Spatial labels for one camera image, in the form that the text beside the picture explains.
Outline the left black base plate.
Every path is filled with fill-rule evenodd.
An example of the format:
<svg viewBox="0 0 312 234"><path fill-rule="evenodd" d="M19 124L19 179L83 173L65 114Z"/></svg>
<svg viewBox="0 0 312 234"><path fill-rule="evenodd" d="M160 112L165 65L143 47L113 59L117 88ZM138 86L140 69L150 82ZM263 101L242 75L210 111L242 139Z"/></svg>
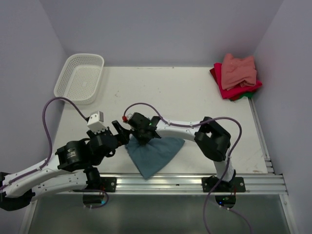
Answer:
<svg viewBox="0 0 312 234"><path fill-rule="evenodd" d="M87 181L87 187L84 189L75 189L74 192L107 192L114 193L116 191L116 177L100 177L96 180Z"/></svg>

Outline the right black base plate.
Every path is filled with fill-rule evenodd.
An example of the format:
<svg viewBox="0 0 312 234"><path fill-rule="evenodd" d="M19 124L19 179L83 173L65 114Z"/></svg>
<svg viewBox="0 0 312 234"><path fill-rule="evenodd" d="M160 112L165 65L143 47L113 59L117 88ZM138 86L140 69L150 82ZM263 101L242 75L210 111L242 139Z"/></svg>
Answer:
<svg viewBox="0 0 312 234"><path fill-rule="evenodd" d="M217 184L219 179L216 176L203 177L201 179L203 192L208 193ZM214 189L216 193L230 192L246 192L245 182L243 177L235 177L230 182L221 181Z"/></svg>

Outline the aluminium rail frame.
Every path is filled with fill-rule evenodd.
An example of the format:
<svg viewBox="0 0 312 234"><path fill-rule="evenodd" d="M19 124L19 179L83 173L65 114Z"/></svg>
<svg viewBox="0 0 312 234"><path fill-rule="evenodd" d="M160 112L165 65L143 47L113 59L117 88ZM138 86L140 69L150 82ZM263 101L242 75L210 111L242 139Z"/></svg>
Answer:
<svg viewBox="0 0 312 234"><path fill-rule="evenodd" d="M145 180L129 157L119 152L101 165L102 176L116 179L116 191L103 208L82 206L83 193L63 192L31 203L26 210L22 234L296 234L287 186L271 162L258 114L252 99L222 101L226 113L243 125L244 139L252 141L249 155L233 153L243 169L246 191L237 192L232 209L221 208L215 194L203 192L202 178L215 171L193 145L171 161L164 173Z"/></svg>

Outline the white plastic basket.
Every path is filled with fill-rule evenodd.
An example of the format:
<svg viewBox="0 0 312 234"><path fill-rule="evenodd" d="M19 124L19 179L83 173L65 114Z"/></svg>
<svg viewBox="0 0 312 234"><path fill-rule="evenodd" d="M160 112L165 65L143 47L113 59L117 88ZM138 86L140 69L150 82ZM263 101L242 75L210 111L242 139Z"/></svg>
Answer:
<svg viewBox="0 0 312 234"><path fill-rule="evenodd" d="M54 95L76 105L95 101L104 68L104 58L97 54L80 53L70 56L58 77Z"/></svg>

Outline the folded salmon pink shirt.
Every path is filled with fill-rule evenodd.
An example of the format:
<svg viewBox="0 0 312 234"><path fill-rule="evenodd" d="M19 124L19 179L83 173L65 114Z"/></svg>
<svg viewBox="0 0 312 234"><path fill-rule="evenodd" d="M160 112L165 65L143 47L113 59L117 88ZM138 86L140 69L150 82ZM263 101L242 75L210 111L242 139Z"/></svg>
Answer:
<svg viewBox="0 0 312 234"><path fill-rule="evenodd" d="M236 86L255 86L256 75L253 56L235 58L232 54L226 54L221 65L221 87L230 90Z"/></svg>

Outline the blue-grey t shirt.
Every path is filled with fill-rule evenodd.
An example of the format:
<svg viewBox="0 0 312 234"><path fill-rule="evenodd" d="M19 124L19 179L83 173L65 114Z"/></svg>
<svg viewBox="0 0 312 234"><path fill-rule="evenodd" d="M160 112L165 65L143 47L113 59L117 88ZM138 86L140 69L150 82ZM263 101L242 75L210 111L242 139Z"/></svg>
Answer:
<svg viewBox="0 0 312 234"><path fill-rule="evenodd" d="M141 176L148 180L162 170L182 149L185 140L176 137L154 138L140 145L134 137L125 149Z"/></svg>

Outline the folded red shirt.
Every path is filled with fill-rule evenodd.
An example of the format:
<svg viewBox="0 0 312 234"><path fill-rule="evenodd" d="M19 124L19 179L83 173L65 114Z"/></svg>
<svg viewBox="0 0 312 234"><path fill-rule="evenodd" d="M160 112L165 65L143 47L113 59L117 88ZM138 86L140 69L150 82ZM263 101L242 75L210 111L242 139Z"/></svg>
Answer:
<svg viewBox="0 0 312 234"><path fill-rule="evenodd" d="M238 85L238 86L235 86L234 88L232 88L230 90L225 90L222 88L222 85L221 85L221 78L222 78L221 67L222 67L221 63L215 63L214 67L210 70L210 73L213 76L215 82L217 83L218 88L219 88L219 92L220 92L221 97L223 99L228 99L230 101L236 101L236 100L238 100L238 98L241 94L246 93L246 92L254 92L255 93L263 85L261 81L257 80L255 86L241 87L240 85Z"/></svg>

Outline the folded green shirt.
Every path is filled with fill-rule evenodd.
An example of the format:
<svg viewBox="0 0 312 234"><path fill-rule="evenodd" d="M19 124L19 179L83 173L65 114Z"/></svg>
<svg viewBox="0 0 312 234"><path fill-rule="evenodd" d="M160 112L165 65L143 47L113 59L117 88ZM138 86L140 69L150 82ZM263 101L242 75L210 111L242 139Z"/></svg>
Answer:
<svg viewBox="0 0 312 234"><path fill-rule="evenodd" d="M252 98L253 96L254 96L254 92L246 92L246 93L241 94L238 99Z"/></svg>

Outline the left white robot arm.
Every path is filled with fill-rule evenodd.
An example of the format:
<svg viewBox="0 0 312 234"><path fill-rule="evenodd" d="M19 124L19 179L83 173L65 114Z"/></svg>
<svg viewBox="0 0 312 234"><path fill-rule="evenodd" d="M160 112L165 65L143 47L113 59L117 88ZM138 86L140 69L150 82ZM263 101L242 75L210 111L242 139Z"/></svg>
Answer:
<svg viewBox="0 0 312 234"><path fill-rule="evenodd" d="M0 207L15 211L41 197L64 191L99 193L106 196L97 166L105 157L112 157L116 149L126 145L131 131L118 121L110 129L98 133L88 131L87 138L69 141L50 158L21 172L0 174Z"/></svg>

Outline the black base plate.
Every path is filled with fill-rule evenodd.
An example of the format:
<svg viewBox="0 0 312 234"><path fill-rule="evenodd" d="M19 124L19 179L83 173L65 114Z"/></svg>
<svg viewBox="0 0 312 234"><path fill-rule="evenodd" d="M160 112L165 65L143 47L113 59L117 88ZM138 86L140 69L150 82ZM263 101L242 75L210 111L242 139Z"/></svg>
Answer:
<svg viewBox="0 0 312 234"><path fill-rule="evenodd" d="M75 189L74 192L107 192L114 193L116 191L116 177L100 177L96 180L87 181L87 187L84 189Z"/></svg>
<svg viewBox="0 0 312 234"><path fill-rule="evenodd" d="M203 177L201 179L203 192L208 193L217 184L219 179L216 176ZM214 189L216 193L230 192L246 192L245 182L243 177L235 177L230 182L221 181Z"/></svg>

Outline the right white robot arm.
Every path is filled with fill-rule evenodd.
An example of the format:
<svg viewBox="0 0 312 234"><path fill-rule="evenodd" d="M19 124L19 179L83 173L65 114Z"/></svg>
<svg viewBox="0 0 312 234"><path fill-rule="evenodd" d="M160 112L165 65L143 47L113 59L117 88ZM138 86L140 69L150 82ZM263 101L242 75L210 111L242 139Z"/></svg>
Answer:
<svg viewBox="0 0 312 234"><path fill-rule="evenodd" d="M228 156L231 135L211 117L204 117L202 121L172 122L159 116L149 119L135 112L126 117L125 122L140 144L164 137L195 142L203 155L214 162L218 188L226 192L234 186L235 169Z"/></svg>

